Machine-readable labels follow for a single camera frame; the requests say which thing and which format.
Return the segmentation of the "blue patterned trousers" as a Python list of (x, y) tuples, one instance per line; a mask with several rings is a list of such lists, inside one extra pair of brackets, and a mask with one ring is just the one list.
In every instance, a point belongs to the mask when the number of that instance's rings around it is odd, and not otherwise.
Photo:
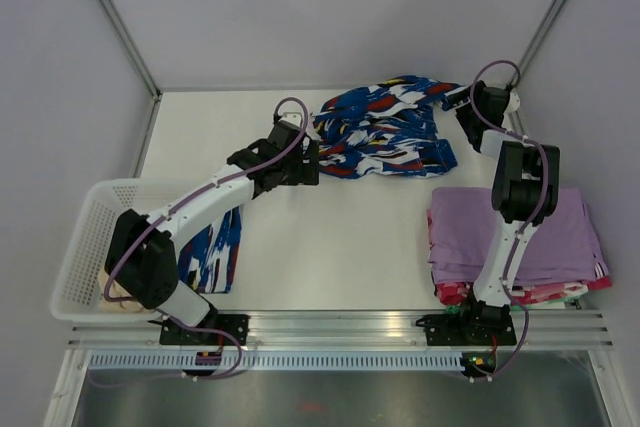
[[(406, 75), (351, 89), (312, 116), (314, 138), (297, 150), (317, 149), (320, 173), (343, 180), (444, 175), (458, 162), (450, 142), (438, 136), (434, 110), (451, 109), (457, 88)], [(180, 280), (199, 293), (230, 292), (241, 235), (242, 209), (234, 207), (180, 251)]]

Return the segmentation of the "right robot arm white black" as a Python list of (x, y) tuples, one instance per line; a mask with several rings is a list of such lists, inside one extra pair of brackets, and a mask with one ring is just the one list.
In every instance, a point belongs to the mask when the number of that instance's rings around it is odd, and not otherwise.
[(502, 126), (511, 101), (509, 89), (482, 81), (445, 97), (469, 144), (496, 162), (491, 188), (439, 188), (429, 210), (432, 278), (468, 285), (455, 327), (469, 343), (509, 319), (527, 244), (558, 203), (559, 150)]

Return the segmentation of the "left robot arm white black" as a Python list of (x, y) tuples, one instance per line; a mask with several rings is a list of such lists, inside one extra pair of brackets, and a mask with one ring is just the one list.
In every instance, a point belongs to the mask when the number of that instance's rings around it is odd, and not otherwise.
[(181, 250), (205, 227), (284, 185), (319, 183), (319, 147), (308, 136), (289, 145), (259, 139), (227, 159), (212, 180), (149, 214), (120, 215), (112, 235), (103, 298), (137, 302), (169, 317), (197, 344), (218, 330), (218, 311), (179, 278)]

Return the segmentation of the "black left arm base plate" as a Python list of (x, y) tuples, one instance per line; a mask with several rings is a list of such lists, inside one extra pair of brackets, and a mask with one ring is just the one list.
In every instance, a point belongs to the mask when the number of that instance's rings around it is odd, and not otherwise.
[(159, 343), (166, 346), (240, 346), (246, 345), (251, 317), (246, 314), (207, 316), (196, 327), (182, 327), (168, 319), (162, 322)]

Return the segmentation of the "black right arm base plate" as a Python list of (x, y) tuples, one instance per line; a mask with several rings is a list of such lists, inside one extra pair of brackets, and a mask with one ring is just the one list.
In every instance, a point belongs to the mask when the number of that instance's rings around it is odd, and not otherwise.
[(485, 326), (463, 321), (457, 314), (427, 314), (415, 322), (422, 329), (429, 346), (436, 347), (491, 347), (515, 346), (517, 344), (513, 323)]

